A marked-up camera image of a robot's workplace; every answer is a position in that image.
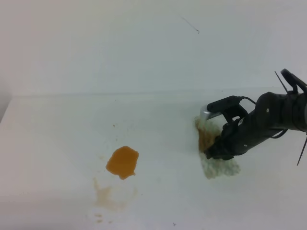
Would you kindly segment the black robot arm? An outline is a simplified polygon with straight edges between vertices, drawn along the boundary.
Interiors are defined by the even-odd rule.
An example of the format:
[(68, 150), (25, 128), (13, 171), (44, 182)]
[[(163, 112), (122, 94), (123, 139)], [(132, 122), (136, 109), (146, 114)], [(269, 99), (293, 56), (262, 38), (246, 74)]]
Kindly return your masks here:
[(262, 94), (252, 112), (241, 105), (242, 96), (229, 96), (207, 105), (207, 111), (223, 115), (227, 123), (213, 144), (205, 150), (208, 159), (230, 160), (245, 154), (286, 130), (307, 130), (307, 95), (289, 92)]

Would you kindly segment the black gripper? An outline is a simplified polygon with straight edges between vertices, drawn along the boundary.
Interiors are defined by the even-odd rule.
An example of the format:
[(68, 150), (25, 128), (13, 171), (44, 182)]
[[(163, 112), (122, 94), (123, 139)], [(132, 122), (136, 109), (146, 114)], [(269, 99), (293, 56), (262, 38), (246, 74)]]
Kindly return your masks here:
[(287, 131), (292, 112), (294, 93), (275, 94), (267, 92), (254, 103), (255, 108), (245, 117), (234, 118), (224, 124), (221, 134), (206, 151), (207, 159), (230, 160), (245, 154), (251, 148), (266, 141), (282, 137)]

